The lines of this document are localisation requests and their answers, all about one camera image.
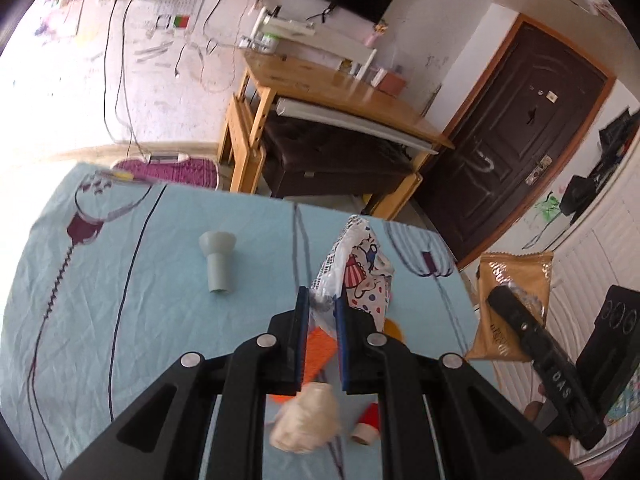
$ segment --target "wooden desk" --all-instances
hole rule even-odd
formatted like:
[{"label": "wooden desk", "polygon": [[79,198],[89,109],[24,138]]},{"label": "wooden desk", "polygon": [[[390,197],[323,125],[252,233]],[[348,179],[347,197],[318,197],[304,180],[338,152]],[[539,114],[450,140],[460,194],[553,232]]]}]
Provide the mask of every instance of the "wooden desk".
[{"label": "wooden desk", "polygon": [[[246,69],[237,94],[226,111],[218,160],[235,160],[231,181],[232,192],[255,192],[264,165],[265,151],[260,144],[264,122],[276,97],[332,108],[389,126],[434,145],[453,148],[407,103],[377,91],[354,77],[336,72],[310,61],[244,51]],[[246,86],[252,80],[260,95],[254,114],[245,98]],[[374,216],[392,219],[420,185],[419,170],[428,158],[420,152],[412,160],[414,173],[405,178],[398,189],[385,196],[372,210]]]}]

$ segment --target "silver screw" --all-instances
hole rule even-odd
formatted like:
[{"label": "silver screw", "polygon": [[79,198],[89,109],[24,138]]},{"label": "silver screw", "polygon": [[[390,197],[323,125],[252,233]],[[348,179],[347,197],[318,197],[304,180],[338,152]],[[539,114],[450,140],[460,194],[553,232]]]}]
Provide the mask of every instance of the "silver screw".
[{"label": "silver screw", "polygon": [[258,346],[261,346],[262,348],[269,348],[275,345],[276,341],[276,336],[274,336],[273,334],[262,334],[259,335],[258,339],[255,340],[255,342],[258,343]]},{"label": "silver screw", "polygon": [[367,343],[371,346],[383,346],[386,344],[386,336],[381,332],[372,332],[367,336]]},{"label": "silver screw", "polygon": [[455,370],[456,368],[460,368],[462,366],[462,357],[458,354],[445,354],[442,357],[442,364],[444,364],[447,368],[452,368]]},{"label": "silver screw", "polygon": [[185,368],[193,368],[196,365],[200,364],[202,357],[196,352],[188,352],[180,358],[180,364]]}]

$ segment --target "yellow round object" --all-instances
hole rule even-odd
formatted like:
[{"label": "yellow round object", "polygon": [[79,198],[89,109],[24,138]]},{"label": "yellow round object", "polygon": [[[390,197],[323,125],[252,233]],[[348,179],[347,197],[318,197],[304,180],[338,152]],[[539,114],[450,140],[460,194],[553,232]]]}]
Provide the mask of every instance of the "yellow round object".
[{"label": "yellow round object", "polygon": [[382,332],[404,343],[404,336],[402,335],[400,327],[395,321],[391,321],[388,317],[385,319],[385,326]]}]

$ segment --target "door handle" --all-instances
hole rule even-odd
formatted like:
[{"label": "door handle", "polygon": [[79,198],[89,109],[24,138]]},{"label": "door handle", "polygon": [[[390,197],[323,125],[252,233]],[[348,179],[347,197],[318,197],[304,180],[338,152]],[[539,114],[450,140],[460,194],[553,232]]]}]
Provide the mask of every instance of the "door handle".
[{"label": "door handle", "polygon": [[545,155],[544,157],[542,157],[540,159],[540,162],[536,164],[536,167],[531,170],[531,173],[529,173],[529,175],[524,180],[527,186],[533,186],[539,179],[540,175],[545,173],[546,168],[551,166],[552,162],[553,159],[550,156]]}]

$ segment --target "dark brown door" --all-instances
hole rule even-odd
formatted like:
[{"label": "dark brown door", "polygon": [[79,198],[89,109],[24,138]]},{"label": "dark brown door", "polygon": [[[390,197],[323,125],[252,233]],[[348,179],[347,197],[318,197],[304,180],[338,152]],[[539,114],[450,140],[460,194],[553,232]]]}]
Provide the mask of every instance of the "dark brown door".
[{"label": "dark brown door", "polygon": [[415,199],[460,261],[532,191],[527,176],[558,160],[606,76],[524,23],[446,150],[426,167]]}]

